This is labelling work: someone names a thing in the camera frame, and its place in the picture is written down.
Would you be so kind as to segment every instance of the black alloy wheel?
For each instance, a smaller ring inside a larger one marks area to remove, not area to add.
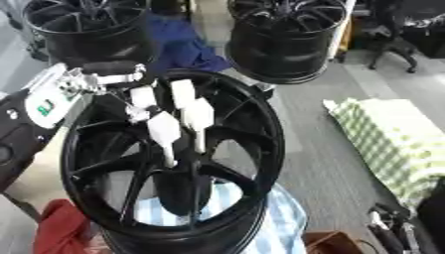
[[[178,165],[166,169],[160,148],[150,139],[144,124],[126,121],[125,94],[97,97],[79,116],[65,140],[62,178],[76,206],[103,227],[116,253],[238,253],[259,229],[266,196],[277,181],[284,157],[284,138],[279,120],[254,88],[223,74],[177,69],[158,79],[158,105],[179,118],[171,99],[169,82],[190,79],[214,107],[216,124],[207,129],[207,152],[193,148],[193,133],[183,128],[174,144]],[[256,172],[247,176],[214,159],[219,144],[231,140],[251,158]],[[138,144],[138,151],[128,154]],[[133,172],[124,202],[113,208],[104,198],[105,176]],[[163,206],[187,215],[181,226],[149,225],[134,218],[137,197],[153,179]],[[211,185],[233,183],[242,191],[234,205],[201,220],[200,210],[211,196]]]
[[[276,84],[318,77],[346,17],[340,0],[228,0],[228,9],[235,20],[228,60],[239,72]]]
[[[149,63],[154,50],[145,0],[33,0],[24,19],[47,43],[53,62]]]

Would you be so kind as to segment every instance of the navy blue cloth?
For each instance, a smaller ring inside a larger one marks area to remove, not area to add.
[[[152,64],[156,73],[175,67],[211,71],[229,68],[225,59],[217,56],[186,21],[149,14],[148,29],[159,54]]]

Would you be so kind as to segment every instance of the green plaid blanket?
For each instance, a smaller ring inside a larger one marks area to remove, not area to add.
[[[445,176],[445,135],[409,100],[325,100],[371,171],[415,212]]]

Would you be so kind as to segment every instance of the red cloth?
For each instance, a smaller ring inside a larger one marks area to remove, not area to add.
[[[52,200],[42,214],[34,254],[85,254],[82,234],[88,220],[66,199]]]

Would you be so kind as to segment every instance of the black chair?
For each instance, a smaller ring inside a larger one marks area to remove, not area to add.
[[[370,69],[376,69],[378,60],[386,53],[391,52],[404,58],[410,67],[407,70],[409,73],[415,73],[417,68],[417,61],[412,54],[414,47],[406,43],[400,36],[405,21],[403,14],[403,3],[405,0],[370,0],[371,14],[380,26],[384,26],[386,33],[378,36],[376,43],[378,47],[375,49],[370,64]]]

